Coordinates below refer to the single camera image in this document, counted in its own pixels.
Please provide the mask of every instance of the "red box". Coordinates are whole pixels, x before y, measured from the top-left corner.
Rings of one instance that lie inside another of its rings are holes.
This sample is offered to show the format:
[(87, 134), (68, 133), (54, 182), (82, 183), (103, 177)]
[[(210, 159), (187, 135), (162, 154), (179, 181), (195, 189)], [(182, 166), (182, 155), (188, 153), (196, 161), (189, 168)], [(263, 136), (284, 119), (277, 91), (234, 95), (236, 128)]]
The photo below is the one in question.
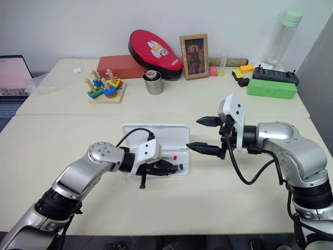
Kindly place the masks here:
[(111, 69), (112, 74), (121, 79), (141, 78), (146, 68), (138, 64), (131, 55), (102, 56), (99, 59), (97, 71), (101, 77), (107, 77), (106, 70)]

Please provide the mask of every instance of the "green box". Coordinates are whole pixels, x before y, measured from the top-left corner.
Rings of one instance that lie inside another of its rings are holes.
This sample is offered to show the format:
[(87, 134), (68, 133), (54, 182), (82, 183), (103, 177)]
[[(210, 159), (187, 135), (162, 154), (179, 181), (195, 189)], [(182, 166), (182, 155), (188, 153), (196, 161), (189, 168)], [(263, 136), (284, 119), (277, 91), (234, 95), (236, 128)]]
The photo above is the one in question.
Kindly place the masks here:
[(248, 95), (292, 99), (296, 93), (297, 89), (293, 83), (250, 79), (248, 85)]

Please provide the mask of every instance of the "plastic bag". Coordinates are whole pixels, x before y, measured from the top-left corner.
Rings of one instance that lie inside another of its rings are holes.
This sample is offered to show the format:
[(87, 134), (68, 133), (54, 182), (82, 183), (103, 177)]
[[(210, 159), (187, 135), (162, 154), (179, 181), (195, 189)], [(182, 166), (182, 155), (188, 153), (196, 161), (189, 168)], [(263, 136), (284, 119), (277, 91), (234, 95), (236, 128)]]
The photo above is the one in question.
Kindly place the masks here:
[(47, 73), (42, 76), (26, 80), (26, 92), (28, 94), (47, 94), (71, 86), (78, 81), (83, 82), (88, 76), (88, 73), (85, 71), (80, 61), (76, 61), (71, 66), (58, 66), (56, 70), (57, 72)]

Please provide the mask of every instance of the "black cable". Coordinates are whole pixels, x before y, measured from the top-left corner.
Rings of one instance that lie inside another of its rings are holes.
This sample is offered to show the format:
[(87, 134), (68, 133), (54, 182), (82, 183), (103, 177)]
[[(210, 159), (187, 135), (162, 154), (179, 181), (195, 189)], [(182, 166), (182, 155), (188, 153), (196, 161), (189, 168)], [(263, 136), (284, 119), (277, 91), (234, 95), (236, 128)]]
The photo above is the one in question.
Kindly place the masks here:
[(151, 132), (150, 130), (148, 130), (148, 129), (145, 129), (145, 128), (136, 128), (136, 129), (133, 129), (133, 130), (131, 130), (130, 132), (128, 132), (119, 142), (118, 142), (118, 144), (116, 145), (116, 147), (119, 147), (119, 145), (130, 135), (130, 134), (132, 134), (133, 132), (135, 132), (135, 131), (138, 131), (138, 130), (144, 130), (144, 131), (147, 131), (148, 133), (149, 133), (149, 136), (153, 136), (154, 135), (154, 133), (153, 132)]
[(72, 216), (69, 218), (68, 222), (67, 222), (66, 225), (63, 227), (63, 229), (62, 229), (62, 233), (61, 233), (61, 236), (60, 236), (60, 238), (59, 238), (59, 241), (58, 241), (57, 247), (56, 247), (55, 249), (62, 250), (63, 245), (64, 245), (64, 243), (65, 243), (66, 232), (67, 232), (67, 230), (68, 230), (68, 228), (69, 228), (69, 225), (71, 224), (73, 218), (74, 218), (74, 215), (72, 215)]
[(251, 180), (251, 181), (247, 181), (244, 177), (243, 177), (243, 175), (241, 174), (241, 172), (240, 172), (240, 170), (239, 170), (239, 167), (238, 167), (238, 165), (237, 165), (237, 162), (236, 162), (236, 159), (235, 159), (235, 156), (234, 156), (234, 152), (233, 152), (233, 150), (232, 150), (232, 148), (231, 148), (231, 143), (230, 143), (230, 140), (229, 140), (229, 134), (228, 133), (225, 133), (225, 135), (224, 135), (224, 137), (225, 137), (225, 142), (226, 142), (226, 145), (227, 145), (227, 148), (228, 148), (228, 151), (229, 151), (229, 155), (230, 155), (230, 158), (231, 158), (231, 161), (232, 161), (232, 163), (233, 163), (233, 166), (234, 166), (234, 168), (235, 168), (235, 171), (236, 171), (236, 173), (237, 173), (237, 175), (238, 175), (238, 177), (241, 179), (241, 181), (243, 182), (243, 183), (245, 183), (246, 185), (252, 185), (252, 184), (254, 184), (255, 183), (255, 181), (258, 179), (258, 177), (261, 175), (261, 173), (270, 165), (270, 164), (272, 164), (272, 163), (274, 163), (275, 162), (275, 165), (276, 164), (278, 164), (278, 160), (277, 160), (277, 157), (275, 156), (275, 154), (273, 153), (273, 152), (270, 152), (270, 153), (272, 153), (275, 157), (273, 157), (273, 160), (270, 160), (269, 162), (267, 162), (260, 170), (259, 170), (259, 172), (254, 176), (254, 178)]
[(282, 176), (282, 172), (281, 172), (281, 168), (280, 168), (280, 163), (279, 163), (279, 160), (277, 159), (276, 155), (272, 151), (268, 151), (265, 149), (261, 150), (261, 152), (270, 154), (272, 156), (272, 158), (274, 159), (277, 176), (279, 177), (279, 184), (282, 185), (284, 183), (284, 180), (283, 180), (283, 176)]
[(288, 184), (286, 184), (286, 188), (287, 188), (287, 190), (288, 190), (288, 202), (287, 202), (288, 215), (289, 215), (289, 217), (293, 220), (293, 222), (294, 222), (295, 224), (300, 225), (301, 227), (304, 227), (304, 228), (306, 228), (306, 229), (312, 231), (312, 232), (319, 233), (319, 234), (321, 234), (321, 235), (323, 235), (323, 236), (325, 236), (325, 237), (327, 237), (327, 238), (329, 238), (330, 240), (333, 241), (333, 235), (328, 234), (328, 233), (325, 233), (325, 232), (323, 232), (323, 231), (321, 231), (321, 230), (319, 230), (319, 229), (313, 228), (312, 226), (309, 226), (309, 225), (307, 225), (307, 224), (304, 224), (303, 222), (301, 222), (301, 221), (297, 221), (297, 220), (295, 219), (294, 215), (292, 215), (292, 213), (291, 213), (291, 208), (290, 208), (290, 205), (291, 205), (291, 192), (290, 192), (290, 190), (289, 190)]

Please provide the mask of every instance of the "silver robotic arm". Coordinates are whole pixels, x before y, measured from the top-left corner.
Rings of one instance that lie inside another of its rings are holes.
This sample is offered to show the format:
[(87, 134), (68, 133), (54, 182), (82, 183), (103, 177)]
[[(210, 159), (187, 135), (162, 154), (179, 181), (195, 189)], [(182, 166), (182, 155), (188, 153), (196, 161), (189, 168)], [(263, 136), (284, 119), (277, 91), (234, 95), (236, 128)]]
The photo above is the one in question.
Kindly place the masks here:
[[(288, 123), (259, 123), (245, 125), (245, 111), (234, 95), (223, 100), (218, 108), (218, 117), (203, 117), (198, 123), (220, 128), (222, 146), (207, 143), (189, 143), (187, 146), (202, 154), (225, 158), (229, 152), (233, 166), (247, 184), (253, 184), (263, 170), (275, 163), (279, 184), (286, 184), (288, 190), (288, 214), (294, 221), (294, 231), (301, 248), (333, 249), (333, 196), (326, 169), (327, 157), (315, 142), (302, 137), (298, 130)], [(250, 154), (266, 153), (273, 157), (251, 180), (241, 175), (233, 149), (239, 152), (246, 148)], [(291, 197), (295, 214), (291, 213)]]
[(61, 249), (73, 216), (81, 213), (82, 200), (106, 172), (122, 171), (142, 176), (140, 188), (145, 188), (147, 174), (169, 175), (181, 169), (182, 165), (161, 159), (161, 146), (153, 138), (140, 145), (135, 154), (110, 143), (95, 143), (29, 208), (3, 238), (0, 250)]

